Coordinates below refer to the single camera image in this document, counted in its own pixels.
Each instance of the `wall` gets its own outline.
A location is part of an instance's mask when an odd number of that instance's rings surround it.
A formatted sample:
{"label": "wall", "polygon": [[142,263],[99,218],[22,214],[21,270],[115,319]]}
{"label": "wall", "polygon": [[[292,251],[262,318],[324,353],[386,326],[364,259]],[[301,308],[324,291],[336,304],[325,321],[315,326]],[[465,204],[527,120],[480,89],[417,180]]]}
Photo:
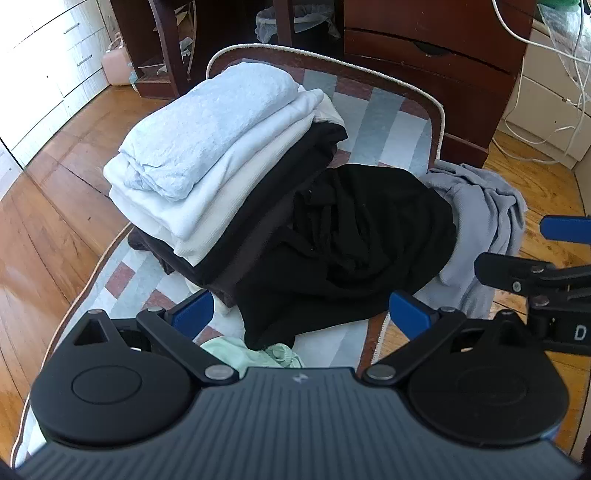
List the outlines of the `wall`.
{"label": "wall", "polygon": [[591,148],[574,169],[579,183],[585,213],[591,215]]}

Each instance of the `black cloth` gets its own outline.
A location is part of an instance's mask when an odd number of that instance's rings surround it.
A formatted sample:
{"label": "black cloth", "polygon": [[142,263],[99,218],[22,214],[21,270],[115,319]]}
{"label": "black cloth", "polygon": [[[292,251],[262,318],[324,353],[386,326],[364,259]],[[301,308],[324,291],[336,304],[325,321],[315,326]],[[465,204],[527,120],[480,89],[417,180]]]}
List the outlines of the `black cloth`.
{"label": "black cloth", "polygon": [[427,284],[455,242],[451,206],[409,172],[328,168],[237,285],[245,343],[293,346],[295,335],[382,313],[392,291]]}

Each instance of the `wooden floor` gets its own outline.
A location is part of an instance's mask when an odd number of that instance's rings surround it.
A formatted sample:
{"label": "wooden floor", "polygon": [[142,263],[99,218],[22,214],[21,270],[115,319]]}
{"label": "wooden floor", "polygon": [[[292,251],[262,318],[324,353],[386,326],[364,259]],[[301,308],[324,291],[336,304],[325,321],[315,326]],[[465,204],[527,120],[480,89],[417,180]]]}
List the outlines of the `wooden floor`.
{"label": "wooden floor", "polygon": [[[43,150],[0,202],[0,456],[7,460],[30,385],[61,318],[99,257],[126,224],[108,199],[102,167],[131,127],[165,103],[143,100],[128,87],[111,87],[80,111]],[[529,147],[499,135],[504,147]],[[542,215],[583,213],[574,175],[560,165],[507,160],[491,145],[486,168],[519,188],[528,203],[521,254],[557,266],[591,262],[589,247],[543,240]],[[525,304],[509,294],[493,310]],[[569,386],[571,409],[558,442],[569,447],[586,397],[591,361],[552,354]]]}

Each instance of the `dark wooden furniture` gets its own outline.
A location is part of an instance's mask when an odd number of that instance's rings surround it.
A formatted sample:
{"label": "dark wooden furniture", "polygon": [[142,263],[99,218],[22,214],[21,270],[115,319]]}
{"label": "dark wooden furniture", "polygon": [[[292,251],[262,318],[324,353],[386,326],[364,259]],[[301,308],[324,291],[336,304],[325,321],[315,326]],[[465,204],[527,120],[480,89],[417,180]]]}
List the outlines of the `dark wooden furniture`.
{"label": "dark wooden furniture", "polygon": [[[288,3],[274,0],[278,15]],[[526,38],[535,4],[498,0],[505,22]],[[288,22],[278,17],[284,44],[293,37]],[[343,23],[345,60],[433,95],[446,113],[441,158],[481,167],[526,46],[503,29],[490,0],[344,0]]]}
{"label": "dark wooden furniture", "polygon": [[[197,39],[190,75],[183,64],[174,10],[188,0],[111,0],[129,57],[138,74],[136,87],[145,98],[175,99],[205,78],[213,55],[236,43],[256,41],[259,0],[197,0]],[[141,67],[163,61],[167,74],[144,73]]]}

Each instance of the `white dresser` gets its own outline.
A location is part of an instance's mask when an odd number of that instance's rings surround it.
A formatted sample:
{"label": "white dresser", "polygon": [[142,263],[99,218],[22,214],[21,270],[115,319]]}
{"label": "white dresser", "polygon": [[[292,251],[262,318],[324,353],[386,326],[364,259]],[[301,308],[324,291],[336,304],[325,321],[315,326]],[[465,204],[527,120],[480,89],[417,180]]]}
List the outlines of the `white dresser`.
{"label": "white dresser", "polygon": [[[534,21],[530,39],[537,43],[553,46],[545,25]],[[524,57],[524,71],[521,95],[517,108],[507,116],[515,105],[517,84],[507,109],[503,114],[511,128],[520,136],[531,141],[546,139],[558,127],[576,125],[578,114],[574,104],[579,98],[579,88],[569,78],[558,54],[536,46],[528,46]],[[591,93],[591,82],[587,84]],[[498,129],[512,135],[501,120]],[[591,105],[586,106],[586,115],[579,133],[564,158],[572,129],[556,132],[541,145],[533,145],[537,150],[559,160],[568,168],[573,168],[583,159],[591,147]]]}
{"label": "white dresser", "polygon": [[0,1],[0,138],[23,167],[107,87],[109,9],[108,0]]}

